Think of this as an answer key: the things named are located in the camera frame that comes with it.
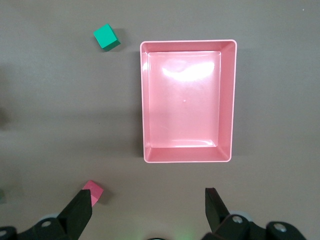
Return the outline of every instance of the rectangular container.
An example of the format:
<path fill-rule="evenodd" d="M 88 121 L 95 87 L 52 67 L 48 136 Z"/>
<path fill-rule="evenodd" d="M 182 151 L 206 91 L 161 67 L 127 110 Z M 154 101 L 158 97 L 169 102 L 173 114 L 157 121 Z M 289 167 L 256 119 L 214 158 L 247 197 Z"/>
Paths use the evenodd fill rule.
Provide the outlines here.
<path fill-rule="evenodd" d="M 141 43 L 146 162 L 231 159 L 236 57 L 234 40 Z"/>

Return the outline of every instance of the gray table surface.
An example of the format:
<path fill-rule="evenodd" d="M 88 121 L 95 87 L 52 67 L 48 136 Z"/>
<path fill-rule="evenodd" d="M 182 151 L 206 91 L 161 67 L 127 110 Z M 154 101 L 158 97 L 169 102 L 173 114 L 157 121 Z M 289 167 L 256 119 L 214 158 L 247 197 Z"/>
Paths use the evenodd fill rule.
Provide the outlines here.
<path fill-rule="evenodd" d="M 211 39 L 238 43 L 231 161 L 145 163 L 140 43 Z M 206 187 L 320 239 L 319 46 L 319 1 L 1 0 L 0 226 L 26 230 L 92 179 L 81 240 L 198 240 Z"/>

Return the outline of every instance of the teal block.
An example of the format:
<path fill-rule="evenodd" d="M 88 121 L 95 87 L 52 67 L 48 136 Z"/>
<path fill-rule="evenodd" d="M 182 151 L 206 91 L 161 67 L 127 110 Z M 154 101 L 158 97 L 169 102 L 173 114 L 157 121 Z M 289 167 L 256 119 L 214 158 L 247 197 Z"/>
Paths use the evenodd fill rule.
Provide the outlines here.
<path fill-rule="evenodd" d="M 100 47 L 105 51 L 110 51 L 120 44 L 119 39 L 109 24 L 96 30 L 93 35 Z"/>

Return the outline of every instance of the black object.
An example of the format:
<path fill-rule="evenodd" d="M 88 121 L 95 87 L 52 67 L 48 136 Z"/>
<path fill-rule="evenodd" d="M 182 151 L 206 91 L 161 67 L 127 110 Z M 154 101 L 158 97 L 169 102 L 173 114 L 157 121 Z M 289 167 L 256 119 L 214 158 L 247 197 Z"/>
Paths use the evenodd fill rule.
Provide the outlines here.
<path fill-rule="evenodd" d="M 230 215 L 215 188 L 205 189 L 205 215 L 212 233 L 202 240 L 306 240 L 289 223 L 272 221 L 266 229 L 240 215 Z"/>
<path fill-rule="evenodd" d="M 78 240 L 91 215 L 90 190 L 80 190 L 56 218 L 43 219 L 19 234 L 13 226 L 0 227 L 0 240 Z"/>

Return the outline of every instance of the silver bolt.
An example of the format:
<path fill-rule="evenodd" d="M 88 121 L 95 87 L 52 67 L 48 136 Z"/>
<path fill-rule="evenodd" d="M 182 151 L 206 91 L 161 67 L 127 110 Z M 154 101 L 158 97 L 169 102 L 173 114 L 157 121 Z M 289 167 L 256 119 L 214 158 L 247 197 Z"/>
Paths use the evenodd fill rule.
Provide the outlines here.
<path fill-rule="evenodd" d="M 275 223 L 274 228 L 277 229 L 278 231 L 284 233 L 287 231 L 286 227 L 284 225 L 282 225 L 281 223 Z"/>
<path fill-rule="evenodd" d="M 0 237 L 3 237 L 3 236 L 6 235 L 6 234 L 7 234 L 7 231 L 6 231 L 6 230 L 0 231 Z"/>
<path fill-rule="evenodd" d="M 45 227 L 48 227 L 50 224 L 51 224 L 50 221 L 44 221 L 44 222 L 41 224 L 41 227 L 45 228 Z"/>
<path fill-rule="evenodd" d="M 242 218 L 240 216 L 233 216 L 232 220 L 237 224 L 242 224 L 243 223 L 243 220 L 242 220 Z"/>

